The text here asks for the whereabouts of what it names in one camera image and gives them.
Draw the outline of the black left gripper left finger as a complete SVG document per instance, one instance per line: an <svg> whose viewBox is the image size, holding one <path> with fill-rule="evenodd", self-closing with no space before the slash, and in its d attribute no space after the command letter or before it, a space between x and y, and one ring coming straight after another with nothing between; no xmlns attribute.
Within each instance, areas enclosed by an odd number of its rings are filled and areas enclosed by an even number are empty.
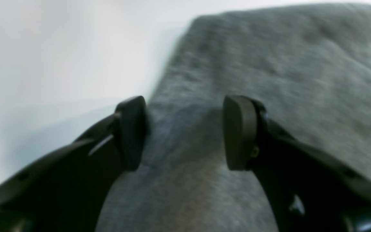
<svg viewBox="0 0 371 232"><path fill-rule="evenodd" d="M0 232L94 232L108 192L140 165L146 102L118 104L75 141L0 184Z"/></svg>

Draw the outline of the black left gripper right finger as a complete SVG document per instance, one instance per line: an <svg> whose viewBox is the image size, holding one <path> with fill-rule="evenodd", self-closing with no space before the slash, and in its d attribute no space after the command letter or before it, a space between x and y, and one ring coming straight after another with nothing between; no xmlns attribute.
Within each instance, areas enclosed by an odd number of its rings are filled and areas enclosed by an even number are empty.
<svg viewBox="0 0 371 232"><path fill-rule="evenodd" d="M256 176L280 232L371 232L371 181L298 141L260 101L225 96L223 136L228 168Z"/></svg>

